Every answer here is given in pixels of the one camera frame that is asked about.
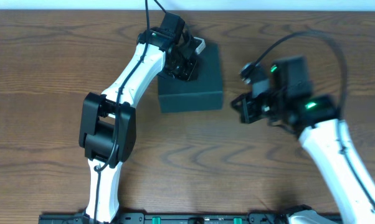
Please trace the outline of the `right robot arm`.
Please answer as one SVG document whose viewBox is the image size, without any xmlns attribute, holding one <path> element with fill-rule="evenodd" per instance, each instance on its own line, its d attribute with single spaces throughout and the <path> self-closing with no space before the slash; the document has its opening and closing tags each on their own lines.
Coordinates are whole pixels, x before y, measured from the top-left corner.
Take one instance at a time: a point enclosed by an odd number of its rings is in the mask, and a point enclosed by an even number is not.
<svg viewBox="0 0 375 224">
<path fill-rule="evenodd" d="M 375 223 L 375 183 L 331 97 L 313 96 L 305 57 L 275 60 L 270 72 L 248 63 L 240 76 L 252 87 L 231 103 L 241 123 L 266 118 L 292 132 L 320 171 L 342 222 Z"/>
</svg>

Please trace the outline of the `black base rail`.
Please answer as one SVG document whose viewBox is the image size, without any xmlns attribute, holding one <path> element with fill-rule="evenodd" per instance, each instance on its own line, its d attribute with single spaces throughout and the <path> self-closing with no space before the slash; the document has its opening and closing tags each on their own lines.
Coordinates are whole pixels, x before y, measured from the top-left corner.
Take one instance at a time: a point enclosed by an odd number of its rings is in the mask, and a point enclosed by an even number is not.
<svg viewBox="0 0 375 224">
<path fill-rule="evenodd" d="M 326 223 L 324 217 L 307 206 L 294 207 L 284 213 L 250 212 L 243 214 L 145 214 L 123 213 L 115 209 L 87 209 L 82 213 L 45 213 L 39 216 L 39 223 L 119 223 L 119 224 L 167 224 L 167 223 Z"/>
</svg>

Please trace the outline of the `dark green box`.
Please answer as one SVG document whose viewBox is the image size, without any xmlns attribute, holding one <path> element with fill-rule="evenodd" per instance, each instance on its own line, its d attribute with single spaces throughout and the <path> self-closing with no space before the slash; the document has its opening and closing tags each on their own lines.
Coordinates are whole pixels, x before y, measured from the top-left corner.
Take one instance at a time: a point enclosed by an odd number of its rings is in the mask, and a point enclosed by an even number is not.
<svg viewBox="0 0 375 224">
<path fill-rule="evenodd" d="M 219 47 L 207 44 L 198 55 L 198 77 L 182 81 L 161 72 L 158 75 L 158 100 L 162 113 L 220 110 L 224 92 Z"/>
</svg>

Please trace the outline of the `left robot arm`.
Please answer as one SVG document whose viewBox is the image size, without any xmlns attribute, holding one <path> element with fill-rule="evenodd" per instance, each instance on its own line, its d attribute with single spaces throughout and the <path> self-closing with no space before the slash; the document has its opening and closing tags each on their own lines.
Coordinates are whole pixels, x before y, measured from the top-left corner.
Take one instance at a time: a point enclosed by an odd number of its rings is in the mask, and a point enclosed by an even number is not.
<svg viewBox="0 0 375 224">
<path fill-rule="evenodd" d="M 82 106 L 78 143 L 90 168 L 90 200 L 83 223 L 112 223 L 120 207 L 116 193 L 122 164 L 136 142 L 136 106 L 153 78 L 163 73 L 190 82 L 197 78 L 196 56 L 205 41 L 185 21 L 167 12 L 158 27 L 137 39 L 134 55 L 101 94 L 89 93 Z"/>
</svg>

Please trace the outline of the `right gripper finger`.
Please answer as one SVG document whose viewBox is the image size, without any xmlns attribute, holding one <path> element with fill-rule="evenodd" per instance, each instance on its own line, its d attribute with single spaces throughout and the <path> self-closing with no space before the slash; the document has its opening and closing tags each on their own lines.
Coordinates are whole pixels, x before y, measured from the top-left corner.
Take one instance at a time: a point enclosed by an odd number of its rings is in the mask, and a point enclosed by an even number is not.
<svg viewBox="0 0 375 224">
<path fill-rule="evenodd" d="M 243 107 L 243 101 L 245 100 L 245 98 L 246 94 L 241 94 L 240 96 L 231 101 L 230 106 L 233 109 L 241 109 Z"/>
<path fill-rule="evenodd" d="M 239 116 L 240 116 L 240 122 L 249 124 L 250 123 L 250 116 L 249 112 L 246 109 L 239 109 L 238 110 Z"/>
</svg>

